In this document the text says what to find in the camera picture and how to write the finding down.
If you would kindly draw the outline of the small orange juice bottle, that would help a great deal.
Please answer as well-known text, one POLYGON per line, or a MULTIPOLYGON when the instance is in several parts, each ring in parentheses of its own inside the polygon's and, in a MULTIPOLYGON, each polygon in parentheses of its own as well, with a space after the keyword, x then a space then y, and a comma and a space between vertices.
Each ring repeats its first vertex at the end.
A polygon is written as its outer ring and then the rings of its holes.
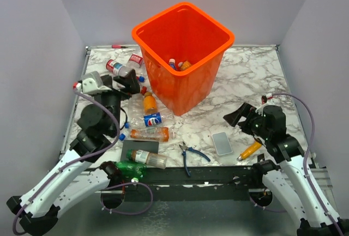
POLYGON ((145 115, 158 112, 157 102, 151 92, 146 92, 143 99, 143 108, 145 115))

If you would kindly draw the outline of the brown tea bottle white label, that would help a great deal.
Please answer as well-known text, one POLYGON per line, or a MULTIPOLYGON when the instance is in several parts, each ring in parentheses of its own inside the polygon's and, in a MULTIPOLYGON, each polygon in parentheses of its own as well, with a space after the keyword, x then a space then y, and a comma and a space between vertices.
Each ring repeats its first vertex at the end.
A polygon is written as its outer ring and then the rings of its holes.
POLYGON ((132 160, 134 162, 144 164, 147 166, 165 169, 167 163, 167 157, 157 154, 151 153, 145 150, 128 150, 126 154, 127 159, 132 160))

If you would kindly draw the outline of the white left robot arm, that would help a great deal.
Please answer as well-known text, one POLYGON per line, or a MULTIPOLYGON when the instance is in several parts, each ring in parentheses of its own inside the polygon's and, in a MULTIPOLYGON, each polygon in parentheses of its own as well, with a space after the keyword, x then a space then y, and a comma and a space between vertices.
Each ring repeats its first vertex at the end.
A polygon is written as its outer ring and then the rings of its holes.
POLYGON ((15 214, 15 235, 44 235, 76 203, 98 190, 112 190, 120 184, 119 170, 111 162, 99 167, 92 177, 73 181, 119 140, 121 102, 140 92, 135 70, 116 76, 101 76, 93 71, 74 83, 73 92, 90 102, 77 121, 81 130, 64 156, 35 187, 7 200, 8 208, 15 214))

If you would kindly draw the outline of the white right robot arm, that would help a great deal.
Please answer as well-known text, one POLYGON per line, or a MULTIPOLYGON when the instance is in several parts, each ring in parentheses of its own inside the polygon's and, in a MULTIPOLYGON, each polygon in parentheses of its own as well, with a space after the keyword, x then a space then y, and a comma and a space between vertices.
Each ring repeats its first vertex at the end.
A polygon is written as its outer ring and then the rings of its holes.
POLYGON ((348 235, 342 219, 321 191, 298 140, 287 133, 281 107, 244 103, 225 115, 232 127, 261 141, 272 160, 253 164, 251 183, 268 188, 296 224, 297 235, 348 235))

